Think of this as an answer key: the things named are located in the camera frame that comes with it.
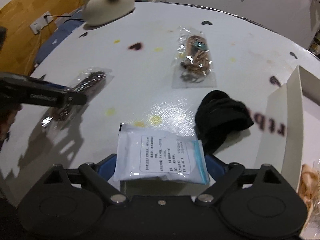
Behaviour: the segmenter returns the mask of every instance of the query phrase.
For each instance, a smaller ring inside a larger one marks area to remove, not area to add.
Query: table surface
[[[205,20],[212,25],[201,25]],[[172,89],[171,65],[177,54],[180,26],[204,32],[216,88]],[[141,50],[128,49],[137,42],[143,44]],[[204,8],[137,2],[132,14],[115,22],[90,30],[83,25],[55,48],[32,76],[46,74],[45,80],[68,85],[80,72],[99,67],[112,70],[110,82],[53,141],[40,125],[47,108],[24,106],[0,154],[4,191],[17,203],[53,163],[75,168],[115,153],[122,122],[192,135],[197,107],[213,89],[243,101],[253,112],[264,113],[268,96],[278,89],[270,84],[270,76],[285,83],[297,65],[320,77],[317,58],[289,39]],[[279,118],[275,117],[277,122],[286,124],[285,115]],[[260,166],[255,160],[261,136],[254,125],[225,144],[217,156],[247,168]]]

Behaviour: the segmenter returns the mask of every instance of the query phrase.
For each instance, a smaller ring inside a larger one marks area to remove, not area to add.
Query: plastic bag
[[[298,194],[308,210],[307,221],[301,232],[304,239],[320,238],[320,159],[313,168],[302,165]]]
[[[217,82],[203,32],[182,27],[173,61],[172,88],[216,87]]]
[[[81,92],[87,96],[87,104],[100,92],[106,83],[107,75],[112,72],[110,69],[92,68],[81,72],[66,87],[66,91]],[[85,107],[67,104],[63,108],[50,107],[42,120],[42,128],[47,135],[53,139],[65,128],[74,117]]]
[[[122,124],[114,181],[142,178],[209,183],[201,141]]]

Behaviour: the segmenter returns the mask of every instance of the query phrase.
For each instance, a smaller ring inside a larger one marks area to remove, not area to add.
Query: white wall
[[[167,0],[237,14],[308,48],[319,28],[320,3],[313,0]]]

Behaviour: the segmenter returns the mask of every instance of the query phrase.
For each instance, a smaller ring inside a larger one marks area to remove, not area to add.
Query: wooden wall
[[[53,15],[71,12],[80,0],[11,0],[0,10],[0,26],[7,28],[7,38],[0,52],[0,71],[30,74],[33,59],[39,45],[45,42],[56,29],[54,21],[42,29],[41,40],[34,35],[29,25],[46,11]]]

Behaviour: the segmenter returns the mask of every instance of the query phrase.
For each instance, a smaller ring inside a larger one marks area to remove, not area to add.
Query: white ceramic cat
[[[134,10],[134,0],[84,0],[83,19],[90,26],[116,20]]]

